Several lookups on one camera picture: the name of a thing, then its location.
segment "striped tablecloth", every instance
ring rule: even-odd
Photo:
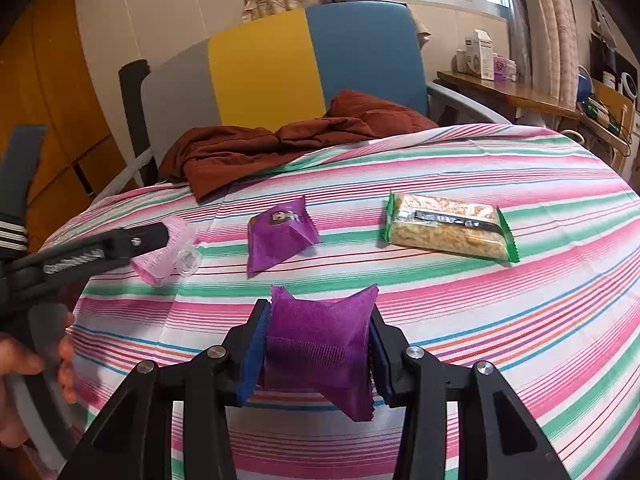
[[[519,246],[501,264],[382,241],[389,191],[498,205]],[[249,218],[306,196],[322,244],[248,278]],[[107,199],[49,243],[177,214],[197,225],[204,257],[160,288],[130,267],[92,279],[71,329],[90,422],[142,359],[188,360],[246,320],[271,285],[299,298],[343,298],[377,283],[386,322],[441,360],[497,365],[574,479],[604,479],[640,415],[640,199],[605,164],[548,130],[465,125],[329,148],[232,184],[198,206],[186,186]],[[228,409],[242,479],[390,478],[403,410],[375,398],[354,423],[318,394],[258,391]],[[181,406],[174,478],[182,468]],[[447,480],[458,464],[449,413]]]

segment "wooden desk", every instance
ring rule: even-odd
[[[457,72],[438,72],[438,78],[460,87],[466,87],[484,93],[487,96],[497,98],[514,108],[526,108],[536,110],[543,114],[566,117],[580,120],[582,114],[575,108],[575,103],[565,103],[545,94],[529,88],[523,83],[511,81],[487,81],[468,74]]]

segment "wooden cabinet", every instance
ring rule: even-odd
[[[47,127],[28,197],[33,251],[125,167],[84,62],[75,0],[32,0],[0,44],[0,153],[16,124]]]

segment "purple snack package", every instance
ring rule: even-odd
[[[269,269],[319,243],[318,230],[306,212],[305,197],[275,205],[249,220],[247,271]]]
[[[377,296],[377,285],[334,303],[297,300],[283,286],[271,287],[264,386],[312,389],[351,420],[371,420],[369,318]]]

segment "brown blanket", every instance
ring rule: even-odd
[[[160,175],[188,180],[197,200],[238,178],[273,168],[328,146],[436,128],[418,112],[353,90],[341,91],[319,119],[264,128],[192,128],[169,149]]]

